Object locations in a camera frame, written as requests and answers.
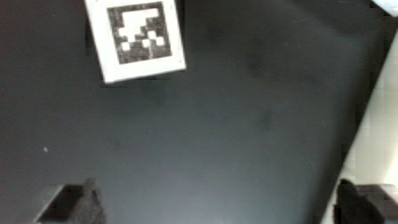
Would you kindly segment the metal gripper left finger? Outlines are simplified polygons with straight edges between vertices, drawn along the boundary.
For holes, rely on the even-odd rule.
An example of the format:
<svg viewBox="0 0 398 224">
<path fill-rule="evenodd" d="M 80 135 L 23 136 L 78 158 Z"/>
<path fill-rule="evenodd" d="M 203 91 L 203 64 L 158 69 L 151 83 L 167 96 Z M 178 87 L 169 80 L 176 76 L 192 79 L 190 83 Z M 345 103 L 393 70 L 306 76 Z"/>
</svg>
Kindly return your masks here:
<svg viewBox="0 0 398 224">
<path fill-rule="evenodd" d="M 48 194 L 32 224 L 107 224 L 100 187 L 94 178 L 62 184 Z"/>
</svg>

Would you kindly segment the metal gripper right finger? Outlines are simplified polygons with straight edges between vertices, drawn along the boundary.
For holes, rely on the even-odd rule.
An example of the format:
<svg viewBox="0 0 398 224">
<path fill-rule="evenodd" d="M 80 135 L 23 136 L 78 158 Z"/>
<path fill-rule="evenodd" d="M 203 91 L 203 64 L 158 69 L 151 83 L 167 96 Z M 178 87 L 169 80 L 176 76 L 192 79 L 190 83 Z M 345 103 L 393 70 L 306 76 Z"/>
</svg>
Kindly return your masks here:
<svg viewBox="0 0 398 224">
<path fill-rule="evenodd" d="M 339 180 L 332 224 L 398 224 L 393 189 L 393 185 L 355 185 L 348 179 Z"/>
</svg>

